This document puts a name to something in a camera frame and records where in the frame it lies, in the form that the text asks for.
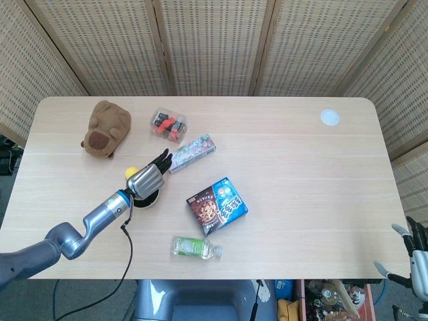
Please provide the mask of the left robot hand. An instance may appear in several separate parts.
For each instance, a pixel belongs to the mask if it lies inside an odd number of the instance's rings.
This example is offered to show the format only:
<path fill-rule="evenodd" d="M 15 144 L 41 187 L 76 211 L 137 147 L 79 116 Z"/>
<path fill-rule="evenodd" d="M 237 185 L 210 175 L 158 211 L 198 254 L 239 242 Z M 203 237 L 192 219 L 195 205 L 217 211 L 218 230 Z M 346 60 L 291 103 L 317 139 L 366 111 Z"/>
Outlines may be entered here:
<path fill-rule="evenodd" d="M 130 192 L 133 199 L 143 201 L 164 185 L 164 174 L 172 165 L 172 156 L 166 148 L 148 165 L 127 179 L 126 190 Z"/>

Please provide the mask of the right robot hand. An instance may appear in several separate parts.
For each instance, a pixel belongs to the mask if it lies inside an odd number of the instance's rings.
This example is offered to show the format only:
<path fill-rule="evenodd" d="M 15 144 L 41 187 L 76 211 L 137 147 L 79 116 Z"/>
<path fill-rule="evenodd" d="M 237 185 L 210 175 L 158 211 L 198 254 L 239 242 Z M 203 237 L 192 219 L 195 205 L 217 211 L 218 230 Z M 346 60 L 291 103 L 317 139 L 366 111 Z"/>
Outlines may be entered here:
<path fill-rule="evenodd" d="M 406 216 L 406 220 L 411 232 L 396 223 L 391 227 L 403 238 L 409 255 L 410 278 L 391 273 L 378 261 L 374 261 L 374 266 L 380 275 L 405 288 L 411 288 L 420 301 L 427 302 L 427 228 L 410 216 Z"/>

